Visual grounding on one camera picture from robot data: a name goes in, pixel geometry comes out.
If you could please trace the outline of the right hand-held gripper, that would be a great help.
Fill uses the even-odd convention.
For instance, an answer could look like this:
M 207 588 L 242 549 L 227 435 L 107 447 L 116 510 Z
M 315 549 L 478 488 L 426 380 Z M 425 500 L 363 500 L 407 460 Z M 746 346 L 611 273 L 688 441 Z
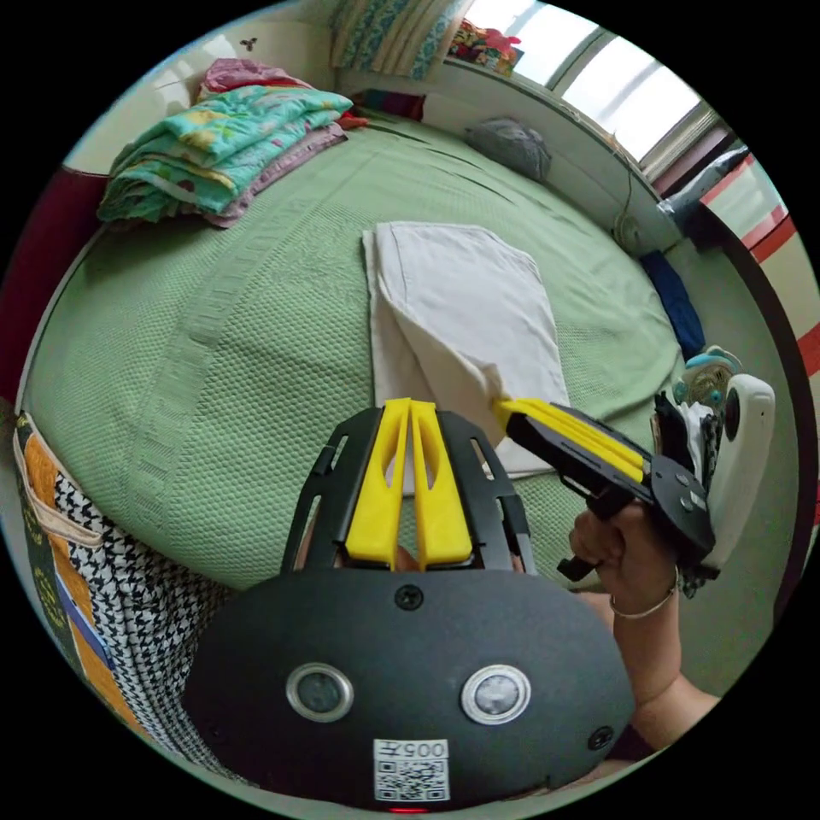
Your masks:
M 496 399 L 493 414 L 506 437 L 549 464 L 596 517 L 607 521 L 634 501 L 647 505 L 683 577 L 689 582 L 716 578 L 716 569 L 706 563 L 716 546 L 706 492 L 691 471 L 550 401 Z

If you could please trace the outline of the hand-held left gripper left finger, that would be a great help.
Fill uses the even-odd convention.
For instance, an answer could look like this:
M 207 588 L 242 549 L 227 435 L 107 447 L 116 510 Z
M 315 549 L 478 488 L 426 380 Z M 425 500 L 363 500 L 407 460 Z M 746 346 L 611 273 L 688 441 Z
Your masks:
M 354 507 L 345 548 L 359 564 L 397 566 L 411 400 L 389 400 L 381 408 Z

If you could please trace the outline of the person's right hand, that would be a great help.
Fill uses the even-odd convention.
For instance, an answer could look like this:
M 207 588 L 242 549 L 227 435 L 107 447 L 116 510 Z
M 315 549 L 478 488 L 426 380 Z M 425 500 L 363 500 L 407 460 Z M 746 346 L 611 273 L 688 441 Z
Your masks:
M 607 521 L 581 513 L 569 543 L 574 557 L 592 565 L 621 618 L 647 618 L 676 593 L 676 561 L 643 503 L 631 502 Z

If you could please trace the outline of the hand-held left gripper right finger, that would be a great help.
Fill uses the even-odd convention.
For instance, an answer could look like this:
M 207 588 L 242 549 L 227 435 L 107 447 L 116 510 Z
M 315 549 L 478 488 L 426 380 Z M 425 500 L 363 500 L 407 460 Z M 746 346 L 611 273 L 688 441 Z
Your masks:
M 412 405 L 412 449 L 419 566 L 428 571 L 461 565 L 472 557 L 472 539 L 432 403 Z

